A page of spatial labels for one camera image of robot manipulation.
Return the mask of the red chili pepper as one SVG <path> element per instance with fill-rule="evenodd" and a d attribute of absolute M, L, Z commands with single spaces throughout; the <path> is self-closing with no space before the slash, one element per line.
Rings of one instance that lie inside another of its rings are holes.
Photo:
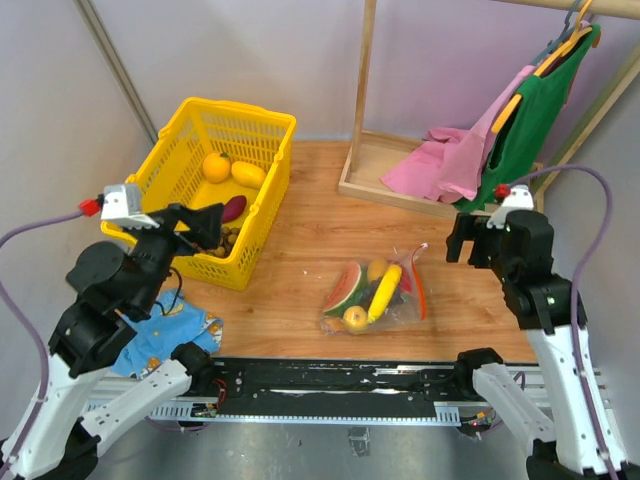
<path fill-rule="evenodd" d="M 403 293 L 411 293 L 413 291 L 413 281 L 410 272 L 406 268 L 402 268 L 402 276 L 399 287 Z"/>

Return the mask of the yellow pear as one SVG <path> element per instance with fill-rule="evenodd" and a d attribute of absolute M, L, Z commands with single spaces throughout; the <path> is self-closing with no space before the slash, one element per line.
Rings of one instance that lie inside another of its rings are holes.
<path fill-rule="evenodd" d="M 389 262 L 385 258 L 371 260 L 367 266 L 367 281 L 372 283 L 380 279 L 388 269 Z"/>

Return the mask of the dark red grape bunch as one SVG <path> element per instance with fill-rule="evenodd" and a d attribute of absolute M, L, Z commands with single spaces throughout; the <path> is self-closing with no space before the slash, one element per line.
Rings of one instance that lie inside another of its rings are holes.
<path fill-rule="evenodd" d="M 379 283 L 378 282 L 373 282 L 370 285 L 368 285 L 363 291 L 362 291 L 362 295 L 360 297 L 360 300 L 358 302 L 358 305 L 363 307 L 365 310 L 368 310 L 372 301 L 373 301 L 373 297 L 378 289 Z M 392 295 L 392 298 L 389 302 L 389 304 L 387 305 L 388 308 L 395 308 L 399 305 L 402 305 L 404 303 L 407 302 L 409 298 L 409 295 L 406 292 L 403 292 L 401 290 L 400 287 L 397 287 L 394 290 L 394 293 Z"/>

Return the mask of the clear zip top bag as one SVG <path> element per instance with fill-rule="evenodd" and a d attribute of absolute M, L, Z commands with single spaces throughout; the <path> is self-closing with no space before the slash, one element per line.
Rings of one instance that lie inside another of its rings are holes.
<path fill-rule="evenodd" d="M 428 306 L 416 262 L 426 243 L 405 253 L 348 262 L 321 309 L 327 334 L 363 335 L 423 322 Z"/>

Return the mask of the yellow banana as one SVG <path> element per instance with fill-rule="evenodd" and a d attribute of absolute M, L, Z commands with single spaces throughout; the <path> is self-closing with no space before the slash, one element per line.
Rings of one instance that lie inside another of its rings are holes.
<path fill-rule="evenodd" d="M 392 264 L 381 277 L 378 289 L 367 311 L 369 324 L 375 323 L 385 313 L 394 290 L 399 285 L 401 276 L 402 268 L 397 264 Z"/>

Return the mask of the watermelon slice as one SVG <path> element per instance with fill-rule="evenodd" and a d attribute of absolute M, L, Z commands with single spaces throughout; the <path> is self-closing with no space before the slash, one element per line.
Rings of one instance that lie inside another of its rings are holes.
<path fill-rule="evenodd" d="M 323 306 L 323 313 L 328 316 L 341 317 L 347 308 L 352 306 L 356 297 L 366 286 L 366 274 L 360 263 L 349 262 L 342 275 L 334 285 Z"/>

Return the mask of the yellow apple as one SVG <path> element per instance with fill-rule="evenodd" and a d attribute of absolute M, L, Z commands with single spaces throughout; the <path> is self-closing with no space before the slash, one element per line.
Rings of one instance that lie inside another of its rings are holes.
<path fill-rule="evenodd" d="M 346 330 L 352 334 L 364 333 L 370 326 L 368 312 L 359 305 L 347 308 L 342 320 Z"/>

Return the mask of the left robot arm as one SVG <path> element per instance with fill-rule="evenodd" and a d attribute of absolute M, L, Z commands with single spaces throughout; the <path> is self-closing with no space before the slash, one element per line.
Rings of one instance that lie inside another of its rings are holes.
<path fill-rule="evenodd" d="M 102 410 L 81 413 L 89 394 L 147 321 L 177 256 L 218 245 L 224 206 L 192 210 L 174 203 L 137 221 L 136 245 L 125 252 L 96 242 L 67 274 L 75 302 L 48 342 L 38 340 L 41 379 L 31 410 L 1 443 L 1 470 L 17 479 L 85 479 L 110 446 L 165 401 L 200 396 L 214 383 L 209 353 L 195 342 L 170 350 L 167 361 Z"/>

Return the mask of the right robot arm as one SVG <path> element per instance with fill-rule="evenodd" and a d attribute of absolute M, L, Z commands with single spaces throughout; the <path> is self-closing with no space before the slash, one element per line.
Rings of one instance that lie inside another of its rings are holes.
<path fill-rule="evenodd" d="M 552 414 L 541 411 L 489 347 L 459 353 L 454 390 L 496 411 L 526 450 L 531 479 L 636 479 L 639 467 L 616 440 L 598 392 L 579 292 L 552 271 L 553 239 L 545 215 L 518 209 L 503 222 L 460 213 L 446 240 L 447 262 L 457 262 L 470 241 L 469 265 L 492 270 L 500 281 L 535 352 Z"/>

